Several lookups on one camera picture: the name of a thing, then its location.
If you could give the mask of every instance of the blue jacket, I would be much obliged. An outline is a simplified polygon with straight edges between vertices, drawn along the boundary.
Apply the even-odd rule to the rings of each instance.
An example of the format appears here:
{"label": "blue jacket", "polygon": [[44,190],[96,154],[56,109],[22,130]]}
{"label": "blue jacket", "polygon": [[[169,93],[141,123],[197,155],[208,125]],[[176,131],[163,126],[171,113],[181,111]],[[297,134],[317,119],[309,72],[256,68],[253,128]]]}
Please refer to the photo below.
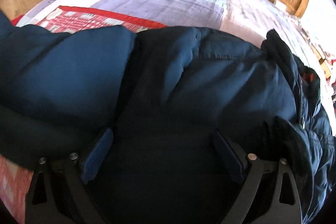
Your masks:
{"label": "blue jacket", "polygon": [[[306,82],[304,73],[315,80]],[[229,199],[229,184],[210,145],[215,129],[261,159],[289,161],[303,222],[317,214],[336,181],[335,139],[320,103],[320,80],[274,30],[258,49],[208,28],[134,34],[114,26],[52,34],[34,25],[13,27],[0,13],[0,75],[0,153],[26,168],[42,156],[78,151],[100,129],[113,128],[115,143],[88,185],[112,220],[127,199],[116,189],[131,191],[133,202],[147,186],[178,197],[176,217],[186,200],[172,174],[180,176],[188,202],[200,198],[195,189],[204,189],[209,207],[224,206],[219,198]],[[151,177],[145,183],[139,173]],[[154,205],[137,206],[140,214]]]}

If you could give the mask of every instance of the jacket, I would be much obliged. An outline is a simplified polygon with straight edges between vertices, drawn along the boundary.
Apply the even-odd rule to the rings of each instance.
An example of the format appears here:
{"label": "jacket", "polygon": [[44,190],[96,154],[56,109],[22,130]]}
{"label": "jacket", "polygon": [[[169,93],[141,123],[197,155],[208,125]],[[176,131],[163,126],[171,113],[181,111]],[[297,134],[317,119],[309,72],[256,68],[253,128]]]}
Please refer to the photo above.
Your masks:
{"label": "jacket", "polygon": [[209,28],[52,34],[13,27],[1,13],[0,75],[0,153],[15,163],[33,169],[38,158],[65,157],[113,129],[88,184],[110,221],[145,212],[153,223],[163,215],[163,223],[217,221],[237,185],[214,155],[215,129],[261,159],[288,160],[304,223],[336,181],[320,80],[274,30],[259,49]]}

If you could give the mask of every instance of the metal screw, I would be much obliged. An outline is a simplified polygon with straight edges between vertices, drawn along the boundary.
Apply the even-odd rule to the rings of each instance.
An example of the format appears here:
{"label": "metal screw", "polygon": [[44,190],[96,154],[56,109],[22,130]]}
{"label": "metal screw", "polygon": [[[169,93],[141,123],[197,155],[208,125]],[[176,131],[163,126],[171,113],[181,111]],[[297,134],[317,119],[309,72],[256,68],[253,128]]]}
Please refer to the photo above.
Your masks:
{"label": "metal screw", "polygon": [[257,155],[256,154],[253,154],[253,153],[249,153],[247,155],[247,157],[250,159],[250,160],[256,160],[257,159]]}
{"label": "metal screw", "polygon": [[71,160],[75,160],[75,159],[78,158],[78,154],[77,154],[77,153],[71,153],[70,156],[69,156],[69,158],[70,158]]}
{"label": "metal screw", "polygon": [[285,158],[281,158],[281,159],[280,159],[280,162],[281,162],[282,164],[287,164],[287,160],[286,160]]}
{"label": "metal screw", "polygon": [[45,162],[47,161],[47,159],[46,158],[40,158],[39,159],[39,164],[44,164]]}

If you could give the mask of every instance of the red cloth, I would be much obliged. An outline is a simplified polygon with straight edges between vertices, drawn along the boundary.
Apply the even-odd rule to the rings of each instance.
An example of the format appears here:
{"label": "red cloth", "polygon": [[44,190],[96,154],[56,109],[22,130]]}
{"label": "red cloth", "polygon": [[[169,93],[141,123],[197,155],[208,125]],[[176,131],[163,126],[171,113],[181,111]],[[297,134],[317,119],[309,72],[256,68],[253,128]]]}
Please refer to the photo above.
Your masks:
{"label": "red cloth", "polygon": [[13,20],[11,21],[11,23],[13,24],[13,26],[15,26],[23,16],[24,16],[24,15],[20,15],[20,16],[18,16],[17,18],[13,19]]}

